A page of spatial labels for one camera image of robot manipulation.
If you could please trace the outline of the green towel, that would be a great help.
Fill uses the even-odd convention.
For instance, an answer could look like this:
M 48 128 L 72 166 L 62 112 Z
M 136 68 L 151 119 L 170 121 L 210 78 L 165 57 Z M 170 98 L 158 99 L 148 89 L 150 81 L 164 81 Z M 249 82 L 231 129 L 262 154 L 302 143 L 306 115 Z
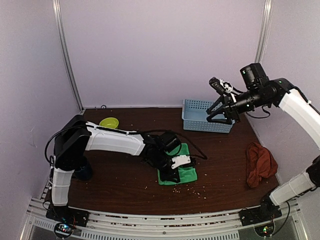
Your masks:
M 176 147 L 173 151 L 169 152 L 168 155 L 173 156 L 182 156 L 182 155 L 188 155 L 189 147 L 187 143 L 182 143 L 181 146 Z M 191 182 L 195 182 L 198 180 L 196 168 L 194 167 L 195 162 L 191 163 L 190 166 L 179 166 L 178 167 L 178 182 L 175 182 L 173 180 L 162 180 L 159 170 L 157 170 L 157 178 L 158 178 L 158 184 L 160 186 L 173 186 L 173 185 L 180 185 L 180 184 L 188 184 Z

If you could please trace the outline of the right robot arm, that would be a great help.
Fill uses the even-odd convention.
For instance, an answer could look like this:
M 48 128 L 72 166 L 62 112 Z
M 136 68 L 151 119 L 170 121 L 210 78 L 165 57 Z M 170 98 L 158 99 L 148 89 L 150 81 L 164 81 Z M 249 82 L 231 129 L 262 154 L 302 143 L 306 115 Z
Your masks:
M 256 108 L 275 106 L 291 116 L 312 138 L 320 144 L 320 113 L 302 91 L 285 78 L 270 80 L 260 63 L 251 63 L 240 70 L 246 92 L 213 77 L 209 85 L 220 95 L 207 110 L 209 123 L 231 125 L 240 121 L 240 114 Z M 256 210 L 259 220 L 268 220 L 279 206 L 294 197 L 313 191 L 320 186 L 320 159 L 317 157 L 302 173 L 272 190 Z

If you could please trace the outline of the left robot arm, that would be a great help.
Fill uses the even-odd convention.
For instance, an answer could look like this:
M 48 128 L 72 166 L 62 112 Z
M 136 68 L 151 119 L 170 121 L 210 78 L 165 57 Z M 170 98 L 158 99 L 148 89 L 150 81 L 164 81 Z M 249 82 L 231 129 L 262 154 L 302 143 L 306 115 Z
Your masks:
M 128 131 L 103 127 L 75 115 L 54 137 L 53 177 L 51 189 L 52 213 L 61 222 L 72 218 L 68 195 L 72 175 L 89 179 L 86 151 L 109 151 L 144 158 L 158 169 L 163 181 L 180 182 L 178 168 L 189 163 L 186 155 L 169 155 L 181 148 L 175 133 L 164 130 L 161 135 L 151 131 Z

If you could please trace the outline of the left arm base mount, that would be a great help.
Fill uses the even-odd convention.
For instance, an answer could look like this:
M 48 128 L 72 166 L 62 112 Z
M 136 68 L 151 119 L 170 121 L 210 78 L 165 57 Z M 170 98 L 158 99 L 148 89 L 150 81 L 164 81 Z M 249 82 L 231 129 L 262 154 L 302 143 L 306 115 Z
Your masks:
M 67 206 L 54 206 L 46 212 L 46 218 L 72 226 L 86 227 L 89 219 L 89 212 Z

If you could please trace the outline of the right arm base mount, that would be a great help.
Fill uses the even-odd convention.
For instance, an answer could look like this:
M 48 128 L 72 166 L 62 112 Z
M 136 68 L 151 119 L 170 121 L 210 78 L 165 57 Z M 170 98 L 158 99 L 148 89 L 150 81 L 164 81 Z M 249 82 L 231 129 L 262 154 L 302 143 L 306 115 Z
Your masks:
M 282 216 L 282 212 L 279 207 L 271 212 L 268 212 L 263 211 L 261 206 L 243 208 L 238 214 L 243 227 L 271 221 L 274 218 L 279 218 Z

